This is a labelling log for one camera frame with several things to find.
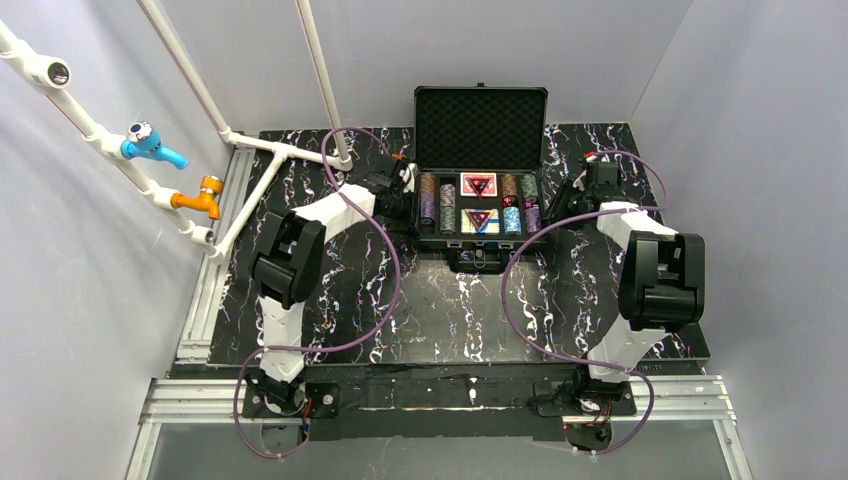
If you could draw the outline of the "grey pink chip stack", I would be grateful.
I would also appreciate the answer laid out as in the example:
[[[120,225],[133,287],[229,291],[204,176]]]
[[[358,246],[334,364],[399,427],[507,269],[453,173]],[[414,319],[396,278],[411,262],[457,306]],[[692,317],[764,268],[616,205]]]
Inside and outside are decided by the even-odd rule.
[[[439,189],[439,201],[442,208],[454,208],[456,205],[456,186],[442,184]]]

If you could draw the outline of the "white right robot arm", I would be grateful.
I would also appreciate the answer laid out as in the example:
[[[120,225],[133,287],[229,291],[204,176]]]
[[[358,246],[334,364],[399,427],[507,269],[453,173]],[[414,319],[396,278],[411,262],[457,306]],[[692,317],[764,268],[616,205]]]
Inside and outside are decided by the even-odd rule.
[[[705,242],[654,220],[624,192],[621,168],[597,152],[584,171],[561,184],[545,222],[594,221],[624,252],[618,316],[572,380],[575,397],[618,400],[656,343],[697,323],[705,304]]]

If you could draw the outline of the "dark green chip stack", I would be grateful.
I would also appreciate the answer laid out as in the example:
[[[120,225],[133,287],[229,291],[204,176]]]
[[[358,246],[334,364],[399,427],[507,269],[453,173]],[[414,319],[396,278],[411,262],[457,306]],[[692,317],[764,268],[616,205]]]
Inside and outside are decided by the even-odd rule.
[[[443,205],[439,209],[439,232],[442,235],[454,235],[456,233],[456,208],[452,205]]]

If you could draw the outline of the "black poker case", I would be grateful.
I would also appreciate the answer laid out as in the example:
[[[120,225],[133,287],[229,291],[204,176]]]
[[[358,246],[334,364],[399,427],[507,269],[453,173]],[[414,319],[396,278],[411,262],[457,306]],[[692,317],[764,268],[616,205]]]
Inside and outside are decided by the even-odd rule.
[[[547,100],[543,87],[416,88],[419,248],[456,273],[500,274],[541,229]]]

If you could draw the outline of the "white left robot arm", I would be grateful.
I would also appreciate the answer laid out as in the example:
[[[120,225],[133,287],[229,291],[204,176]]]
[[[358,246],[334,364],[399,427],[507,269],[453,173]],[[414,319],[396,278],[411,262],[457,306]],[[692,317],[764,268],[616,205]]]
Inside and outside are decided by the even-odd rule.
[[[379,161],[336,184],[332,194],[309,205],[272,212],[256,242],[251,277],[259,287],[263,344],[255,351],[260,372],[240,375],[260,401],[283,414],[305,408],[298,377],[309,348],[302,345],[305,303],[319,286],[325,245],[348,228],[368,222],[380,234],[396,271],[397,249],[377,217],[404,217],[405,200],[414,189],[415,167],[402,158],[383,155]]]

